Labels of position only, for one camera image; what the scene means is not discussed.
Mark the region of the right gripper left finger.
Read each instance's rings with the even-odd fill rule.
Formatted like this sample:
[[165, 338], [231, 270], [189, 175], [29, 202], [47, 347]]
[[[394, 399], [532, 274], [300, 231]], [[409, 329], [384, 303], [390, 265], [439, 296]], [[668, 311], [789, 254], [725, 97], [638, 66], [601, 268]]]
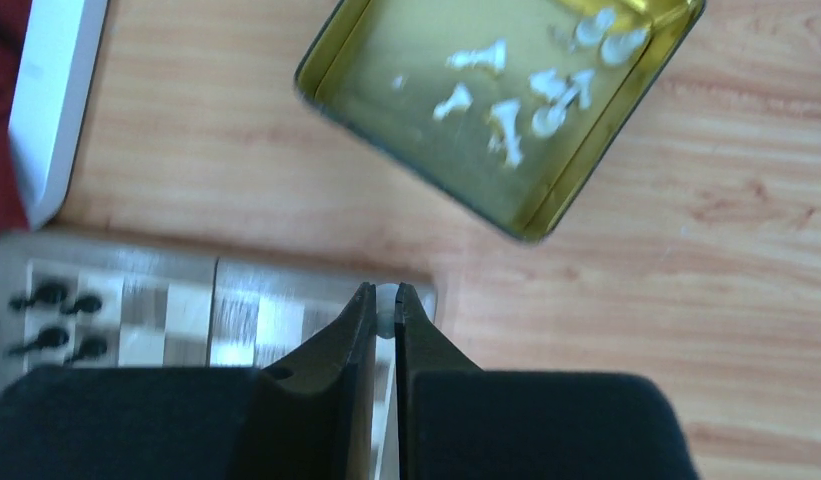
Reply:
[[376, 288], [364, 282], [332, 322], [263, 369], [261, 464], [270, 478], [368, 478], [375, 327]]

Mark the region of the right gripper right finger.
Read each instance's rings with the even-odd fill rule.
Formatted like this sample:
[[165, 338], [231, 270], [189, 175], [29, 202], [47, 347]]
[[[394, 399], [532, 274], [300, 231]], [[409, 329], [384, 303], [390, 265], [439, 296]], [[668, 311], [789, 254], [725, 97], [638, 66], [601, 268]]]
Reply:
[[429, 319], [416, 288], [402, 283], [395, 299], [394, 330], [399, 473], [426, 479], [434, 459], [428, 434], [437, 432], [441, 388], [464, 372], [480, 369]]

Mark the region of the white pawn chess piece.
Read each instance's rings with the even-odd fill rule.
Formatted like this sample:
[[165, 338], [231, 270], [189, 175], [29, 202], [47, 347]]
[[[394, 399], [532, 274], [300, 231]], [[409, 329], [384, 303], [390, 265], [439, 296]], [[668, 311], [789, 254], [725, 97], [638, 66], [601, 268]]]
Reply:
[[395, 336], [396, 297], [399, 285], [384, 283], [376, 286], [377, 335], [383, 339]]

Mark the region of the yellow metal tin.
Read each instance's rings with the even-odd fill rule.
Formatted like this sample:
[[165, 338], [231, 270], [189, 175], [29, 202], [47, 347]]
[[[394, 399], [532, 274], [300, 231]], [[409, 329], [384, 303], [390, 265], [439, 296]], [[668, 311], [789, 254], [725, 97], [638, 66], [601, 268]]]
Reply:
[[508, 235], [548, 236], [701, 1], [341, 1], [304, 101]]

